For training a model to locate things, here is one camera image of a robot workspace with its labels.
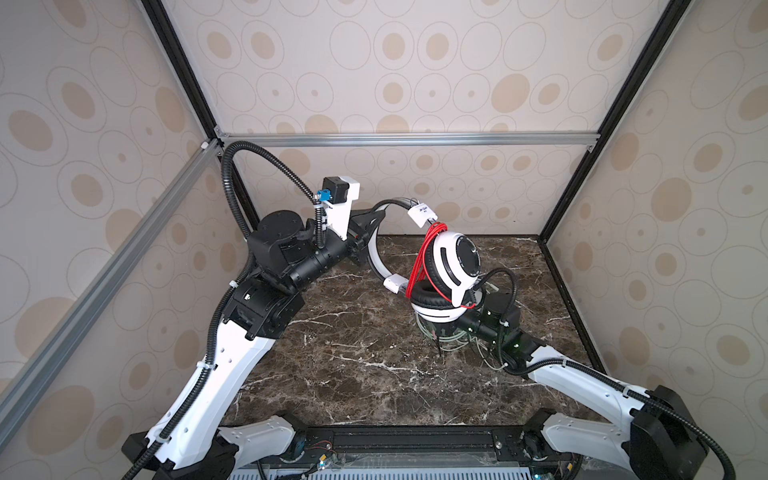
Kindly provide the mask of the white black headphones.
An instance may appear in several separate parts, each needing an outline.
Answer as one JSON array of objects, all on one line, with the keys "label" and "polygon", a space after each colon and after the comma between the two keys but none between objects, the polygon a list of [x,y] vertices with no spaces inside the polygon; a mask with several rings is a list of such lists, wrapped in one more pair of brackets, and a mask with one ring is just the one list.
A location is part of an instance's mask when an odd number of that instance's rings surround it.
[{"label": "white black headphones", "polygon": [[375,231],[368,244],[368,260],[385,288],[404,295],[416,314],[434,323],[451,323],[466,309],[481,305],[486,292],[480,285],[481,261],[473,241],[449,230],[429,206],[413,199],[383,200],[372,210],[386,211],[391,205],[408,210],[417,226],[427,232],[410,274],[403,277],[391,272],[381,259]]}]

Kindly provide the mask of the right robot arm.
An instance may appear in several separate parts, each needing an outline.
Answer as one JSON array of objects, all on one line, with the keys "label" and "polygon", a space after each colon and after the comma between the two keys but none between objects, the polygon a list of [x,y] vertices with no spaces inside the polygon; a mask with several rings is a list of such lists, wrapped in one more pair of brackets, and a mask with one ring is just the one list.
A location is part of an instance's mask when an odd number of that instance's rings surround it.
[{"label": "right robot arm", "polygon": [[576,453],[630,470],[639,479],[693,479],[709,455],[723,478],[736,469],[725,450],[699,427],[682,398],[619,381],[558,352],[525,333],[508,293],[494,292],[459,309],[459,328],[489,342],[502,370],[527,378],[587,406],[602,421],[546,413],[535,423],[535,448]]}]

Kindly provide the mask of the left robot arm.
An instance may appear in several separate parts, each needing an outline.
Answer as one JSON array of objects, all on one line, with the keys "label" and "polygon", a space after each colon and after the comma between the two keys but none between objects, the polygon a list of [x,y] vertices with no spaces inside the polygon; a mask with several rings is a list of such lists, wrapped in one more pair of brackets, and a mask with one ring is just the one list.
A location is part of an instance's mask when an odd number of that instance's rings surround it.
[{"label": "left robot arm", "polygon": [[[269,162],[310,200],[314,218],[280,210],[250,227],[233,186],[234,160],[247,151]],[[205,353],[166,414],[147,432],[132,434],[122,452],[132,465],[125,478],[153,472],[157,479],[226,479],[271,456],[301,456],[306,435],[282,416],[240,427],[222,418],[255,366],[303,308],[304,291],[345,259],[360,263],[375,251],[382,206],[355,210],[359,185],[327,177],[314,193],[277,156],[248,141],[231,143],[221,158],[223,189],[248,246],[239,276],[212,316]]]}]

